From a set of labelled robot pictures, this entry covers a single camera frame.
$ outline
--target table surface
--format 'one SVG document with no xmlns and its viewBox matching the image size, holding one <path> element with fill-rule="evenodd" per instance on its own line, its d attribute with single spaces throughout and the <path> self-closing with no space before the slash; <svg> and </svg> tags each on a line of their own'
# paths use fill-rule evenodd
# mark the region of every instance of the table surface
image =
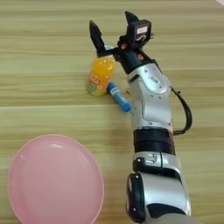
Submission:
<svg viewBox="0 0 224 224">
<path fill-rule="evenodd" d="M 131 223 L 125 213 L 131 172 L 130 116 L 110 95 L 85 91 L 95 49 L 93 19 L 108 45 L 126 32 L 124 12 L 153 23 L 145 51 L 157 59 L 193 113 L 192 130 L 175 137 L 192 201 L 205 223 L 224 219 L 224 8 L 213 0 L 0 1 L 0 223 L 19 223 L 7 199 L 7 171 L 18 149 L 47 133 L 70 136 L 94 154 L 105 180 L 105 201 L 96 224 Z M 117 65 L 113 80 L 125 90 Z M 171 97 L 173 126 L 185 117 Z"/>
</svg>

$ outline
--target orange bottle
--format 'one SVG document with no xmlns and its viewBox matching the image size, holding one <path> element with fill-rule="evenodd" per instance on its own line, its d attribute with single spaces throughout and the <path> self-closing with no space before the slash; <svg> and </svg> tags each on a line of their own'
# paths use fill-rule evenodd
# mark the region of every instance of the orange bottle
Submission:
<svg viewBox="0 0 224 224">
<path fill-rule="evenodd" d="M 87 91 L 91 95 L 105 95 L 115 68 L 116 62 L 113 56 L 94 59 L 93 68 L 87 81 Z"/>
</svg>

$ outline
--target robotic arm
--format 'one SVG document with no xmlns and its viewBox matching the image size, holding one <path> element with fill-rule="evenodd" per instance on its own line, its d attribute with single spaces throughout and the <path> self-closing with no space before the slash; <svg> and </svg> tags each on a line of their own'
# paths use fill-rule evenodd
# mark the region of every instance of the robotic arm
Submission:
<svg viewBox="0 0 224 224">
<path fill-rule="evenodd" d="M 98 56 L 113 54 L 121 63 L 128 75 L 133 99 L 135 173 L 130 174 L 127 181 L 127 213 L 137 223 L 151 223 L 166 214 L 190 216 L 190 200 L 172 137 L 191 128 L 191 110 L 157 62 L 143 51 L 152 37 L 151 22 L 139 20 L 130 12 L 126 12 L 126 18 L 127 33 L 111 50 L 105 49 L 102 34 L 94 22 L 90 21 L 89 28 Z M 171 91 L 185 109 L 186 126 L 182 130 L 172 129 Z"/>
</svg>

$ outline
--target wood grain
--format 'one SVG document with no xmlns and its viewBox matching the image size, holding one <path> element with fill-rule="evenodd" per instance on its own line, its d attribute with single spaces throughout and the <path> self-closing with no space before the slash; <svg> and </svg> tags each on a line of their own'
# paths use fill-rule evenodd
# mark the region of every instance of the wood grain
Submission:
<svg viewBox="0 0 224 224">
<path fill-rule="evenodd" d="M 206 224 L 224 219 L 224 8 L 200 1 L 0 1 L 0 223 L 18 223 L 7 199 L 7 169 L 33 137 L 68 135 L 97 159 L 106 195 L 97 224 L 130 223 L 125 183 L 133 154 L 129 115 L 113 99 L 92 97 L 85 79 L 95 51 L 88 34 L 93 19 L 115 45 L 126 31 L 124 11 L 153 23 L 145 49 L 192 107 L 194 123 L 175 138 L 193 215 Z M 114 81 L 127 87 L 118 65 Z M 172 97 L 174 127 L 184 115 Z"/>
</svg>

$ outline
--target blue marker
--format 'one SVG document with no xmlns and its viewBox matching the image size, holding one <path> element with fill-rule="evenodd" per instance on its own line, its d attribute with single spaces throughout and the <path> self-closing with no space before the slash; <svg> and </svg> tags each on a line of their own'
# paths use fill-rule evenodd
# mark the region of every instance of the blue marker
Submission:
<svg viewBox="0 0 224 224">
<path fill-rule="evenodd" d="M 110 82 L 108 84 L 108 91 L 115 98 L 116 102 L 120 105 L 122 111 L 124 112 L 131 111 L 130 103 L 124 98 L 123 92 L 116 86 L 114 82 Z"/>
</svg>

